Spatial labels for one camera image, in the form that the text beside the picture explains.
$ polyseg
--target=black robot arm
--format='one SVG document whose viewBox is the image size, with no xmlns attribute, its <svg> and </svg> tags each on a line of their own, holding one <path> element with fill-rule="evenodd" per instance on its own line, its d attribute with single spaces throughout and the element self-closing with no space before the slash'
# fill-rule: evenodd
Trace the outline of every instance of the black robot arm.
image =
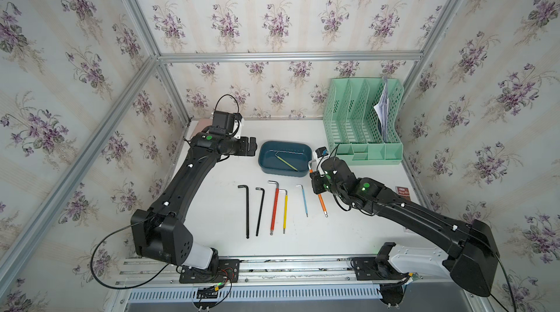
<svg viewBox="0 0 560 312">
<path fill-rule="evenodd" d="M 330 191 L 352 208 L 388 218 L 420 234 L 447 252 L 442 264 L 453 281 L 473 294 L 490 295 L 500 254 L 487 224 L 443 216 L 403 198 L 381 182 L 356 178 L 338 157 L 327 158 L 319 168 L 323 174 L 310 174 L 315 194 Z"/>
<path fill-rule="evenodd" d="M 192 138 L 186 159 L 171 183 L 148 210 L 136 210 L 130 219 L 130 224 L 136 224 L 132 235 L 138 255 L 202 269 L 217 258 L 215 249 L 194 242 L 183 222 L 200 184 L 223 155 L 255 156 L 256 139 L 236 137 L 241 124 L 239 113 L 215 111 L 212 126 Z"/>
</svg>

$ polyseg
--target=black cable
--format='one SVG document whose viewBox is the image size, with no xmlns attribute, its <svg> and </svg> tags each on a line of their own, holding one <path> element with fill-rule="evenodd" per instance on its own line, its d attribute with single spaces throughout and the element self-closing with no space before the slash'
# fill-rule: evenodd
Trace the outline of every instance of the black cable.
<svg viewBox="0 0 560 312">
<path fill-rule="evenodd" d="M 501 302 L 498 301 L 498 299 L 496 299 L 496 297 L 495 297 L 493 294 L 490 294 L 490 296 L 492 296 L 492 297 L 494 298 L 494 300 L 495 300 L 496 302 L 498 302 L 498 304 L 499 304 L 504 310 L 506 310 L 506 312 L 510 312 L 507 308 L 505 308 L 505 307 L 502 305 Z"/>
<path fill-rule="evenodd" d="M 225 94 L 223 96 L 220 97 L 220 99 L 218 99 L 218 101 L 216 102 L 216 106 L 214 107 L 214 111 L 216 109 L 218 109 L 218 103 L 220 102 L 220 100 L 222 100 L 222 98 L 224 98 L 225 96 L 230 96 L 235 100 L 235 104 L 237 104 L 237 113 L 239 114 L 239 103 L 237 102 L 237 99 L 235 99 L 235 97 L 233 97 L 231 94 Z"/>
<path fill-rule="evenodd" d="M 163 266 L 163 268 L 160 269 L 160 271 L 159 271 L 158 273 L 156 273 L 155 276 L 153 276 L 153 277 L 150 278 L 149 280 L 146 280 L 146 281 L 143 282 L 143 283 L 140 283 L 140 284 L 137 284 L 137 285 L 134 285 L 134 286 L 126 286 L 126 287 L 107 285 L 107 284 L 105 284 L 104 282 L 102 282 L 101 280 L 99 280 L 99 278 L 95 275 L 95 272 L 94 272 L 94 256 L 95 256 L 95 252 L 97 252 L 97 249 L 99 248 L 99 246 L 101 246 L 102 243 L 103 243 L 108 237 L 110 237 L 111 235 L 113 235 L 113 234 L 115 234 L 115 233 L 118 233 L 118 232 L 120 232 L 120 231 L 122 231 L 122 230 L 125 230 L 125 229 L 127 229 L 127 228 L 130 228 L 130 227 L 132 227 L 132 226 L 134 226 L 134 225 L 136 225 L 136 224 L 141 224 L 141 223 L 143 223 L 143 222 L 146 222 L 146 221 L 148 221 L 149 219 L 152 219 L 152 218 L 153 218 L 153 217 L 145 218 L 145 219 L 143 219 L 143 220 L 140 221 L 140 222 L 137 222 L 137 223 L 135 223 L 135 224 L 130 224 L 129 226 L 126 226 L 126 227 L 123 227 L 123 228 L 121 228 L 121 229 L 119 229 L 119 230 L 116 230 L 115 232 L 112 232 L 112 233 L 108 234 L 105 238 L 103 238 L 103 239 L 99 242 L 99 244 L 98 244 L 97 246 L 95 246 L 94 252 L 92 252 L 92 254 L 91 254 L 91 259 L 90 259 L 90 272 L 91 272 L 91 275 L 93 276 L 93 278 L 94 278 L 98 283 L 100 283 L 100 284 L 101 284 L 102 286 L 104 286 L 105 288 L 115 289 L 115 290 L 124 290 L 124 289 L 138 288 L 138 287 L 140 287 L 140 286 L 143 286 L 144 284 L 150 283 L 154 278 L 156 278 L 156 277 L 165 269 L 165 267 L 169 266 L 169 264 L 166 264 L 165 266 Z"/>
<path fill-rule="evenodd" d="M 436 216 L 432 215 L 432 214 L 431 214 L 430 212 L 428 212 L 428 211 L 424 211 L 424 210 L 419 209 L 419 208 L 414 208 L 414 209 L 415 209 L 415 210 L 418 210 L 418 211 L 420 211 L 420 212 L 423 212 L 423 213 L 429 215 L 430 217 L 433 217 L 433 218 L 437 219 L 438 221 L 440 221 L 441 223 L 443 223 L 443 224 L 445 224 L 445 225 L 447 225 L 447 226 L 449 226 L 449 227 L 452 227 L 451 224 L 448 224 L 447 222 L 445 222 L 445 221 L 442 220 L 441 218 L 437 218 Z M 482 233 L 482 232 L 480 232 L 479 230 L 477 230 L 477 229 L 475 229 L 475 228 L 472 228 L 472 227 L 471 227 L 471 229 L 473 229 L 473 230 L 475 230 L 475 231 L 477 231 L 477 232 L 479 232 L 479 233 Z M 460 230 L 459 228 L 457 228 L 456 231 L 461 232 L 461 233 L 463 233 L 463 234 L 465 234 L 465 235 L 467 235 L 467 236 L 469 236 L 469 237 L 471 237 L 471 238 L 474 238 L 474 239 L 478 240 L 480 243 L 482 243 L 482 245 L 486 246 L 486 247 L 488 248 L 488 250 L 490 250 L 490 252 L 492 253 L 492 255 L 494 255 L 494 257 L 498 260 L 498 263 L 500 264 L 500 267 L 502 268 L 503 276 L 504 276 L 504 278 L 506 279 L 506 283 L 508 284 L 507 287 L 508 287 L 508 289 L 509 289 L 509 291 L 510 291 L 510 298 L 511 298 L 511 303 L 512 303 L 512 305 L 513 305 L 513 307 L 514 307 L 514 312 L 517 312 L 517 305 L 516 305 L 516 303 L 515 303 L 514 292 L 513 292 L 513 290 L 511 289 L 510 280 L 508 279 L 508 273 L 506 272 L 506 268 L 503 266 L 503 263 L 502 263 L 502 261 L 500 260 L 500 257 L 494 252 L 494 250 L 490 247 L 490 245 L 486 244 L 482 239 L 480 239 L 480 238 L 478 238 L 478 237 L 475 237 L 474 235 L 472 235 L 472 234 L 470 234 L 470 233 L 467 233 L 467 232 L 465 232 L 465 231 L 462 231 L 462 230 Z"/>
</svg>

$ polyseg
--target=metal bar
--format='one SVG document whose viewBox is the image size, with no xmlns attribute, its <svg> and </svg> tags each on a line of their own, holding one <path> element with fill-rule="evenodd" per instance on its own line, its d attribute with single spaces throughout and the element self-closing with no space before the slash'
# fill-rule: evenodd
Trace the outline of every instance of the metal bar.
<svg viewBox="0 0 560 312">
<path fill-rule="evenodd" d="M 412 88 L 420 78 L 420 72 L 424 66 L 432 60 L 432 56 L 436 52 L 438 43 L 445 37 L 445 32 L 451 24 L 453 17 L 457 14 L 459 8 L 463 6 L 463 0 L 447 0 L 443 7 L 440 16 L 437 18 L 436 23 L 433 25 L 428 39 L 422 48 L 423 58 L 419 59 L 417 65 L 410 71 L 406 80 L 404 81 L 404 93 L 402 94 L 401 105 L 407 100 L 408 95 Z"/>
<path fill-rule="evenodd" d="M 158 49 L 158 45 L 156 43 L 156 39 L 152 35 L 150 31 L 150 25 L 146 20 L 144 13 L 142 13 L 142 8 L 138 3 L 138 0 L 122 0 L 124 3 L 124 7 L 130 14 L 130 20 L 138 29 L 138 35 L 144 42 L 144 46 L 150 55 L 159 55 L 160 50 Z"/>
<path fill-rule="evenodd" d="M 158 43 L 150 30 L 150 24 L 142 12 L 142 8 L 140 7 L 138 0 L 122 0 L 122 2 L 128 11 L 128 14 L 130 14 L 130 20 L 138 29 L 138 36 L 144 42 L 145 49 L 150 55 L 159 56 L 160 50 L 158 48 Z M 181 99 L 181 94 L 179 94 L 177 86 L 175 85 L 171 74 L 167 70 L 167 67 L 164 65 L 160 66 L 161 69 L 158 69 L 158 72 L 160 74 L 161 83 L 163 83 L 165 90 L 167 91 L 167 95 L 169 95 L 169 98 L 177 109 L 179 119 L 181 119 L 183 126 L 188 125 L 190 123 L 190 117 Z"/>
<path fill-rule="evenodd" d="M 150 78 L 158 63 L 157 61 L 155 56 L 151 56 L 144 62 L 142 68 L 132 78 L 118 101 L 105 115 L 101 124 L 83 146 L 83 152 L 59 179 L 50 195 L 47 196 L 18 235 L 14 245 L 4 254 L 0 260 L 0 296 L 6 294 L 12 282 L 18 277 L 19 272 L 31 259 L 41 240 L 51 229 L 53 221 L 56 220 L 56 217 L 66 205 L 68 197 L 78 187 L 78 184 L 99 156 L 101 149 L 132 105 L 136 94 Z"/>
<path fill-rule="evenodd" d="M 183 124 L 183 126 L 188 126 L 190 124 L 189 113 L 186 111 L 186 107 L 183 104 L 183 100 L 181 99 L 181 94 L 179 93 L 175 81 L 172 79 L 167 65 L 159 62 L 157 72 L 160 75 L 161 82 L 164 84 L 169 98 L 173 102 L 173 106 L 175 106 L 175 108 L 177 109 L 179 115 L 178 117 L 179 119 L 181 119 L 181 123 Z"/>
<path fill-rule="evenodd" d="M 418 50 L 386 51 L 339 51 L 339 52 L 261 52 L 261 53 L 164 53 L 159 60 L 164 63 L 205 63 L 205 62 L 291 62 L 302 60 L 420 60 L 423 54 Z"/>
</svg>

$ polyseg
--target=paper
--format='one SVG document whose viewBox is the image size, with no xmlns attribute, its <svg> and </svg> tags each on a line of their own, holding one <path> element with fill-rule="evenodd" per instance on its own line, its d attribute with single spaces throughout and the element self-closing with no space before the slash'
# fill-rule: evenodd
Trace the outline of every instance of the paper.
<svg viewBox="0 0 560 312">
<path fill-rule="evenodd" d="M 379 103 L 374 106 L 375 112 L 381 122 L 381 138 L 383 143 L 387 143 L 387 119 L 389 118 L 389 99 L 388 99 L 388 85 L 387 76 L 383 76 L 383 92 L 379 98 Z"/>
</svg>

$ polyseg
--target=teal plastic bin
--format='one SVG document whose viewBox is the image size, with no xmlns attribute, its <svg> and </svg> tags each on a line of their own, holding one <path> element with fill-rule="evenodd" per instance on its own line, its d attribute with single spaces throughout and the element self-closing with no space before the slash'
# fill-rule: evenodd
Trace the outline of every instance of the teal plastic bin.
<svg viewBox="0 0 560 312">
<path fill-rule="evenodd" d="M 337 157 L 348 165 L 397 165 L 403 144 L 395 131 L 395 119 L 403 85 L 388 79 L 388 141 L 382 142 L 374 105 L 383 91 L 382 78 L 333 78 L 323 123 L 329 150 L 339 144 Z"/>
</svg>

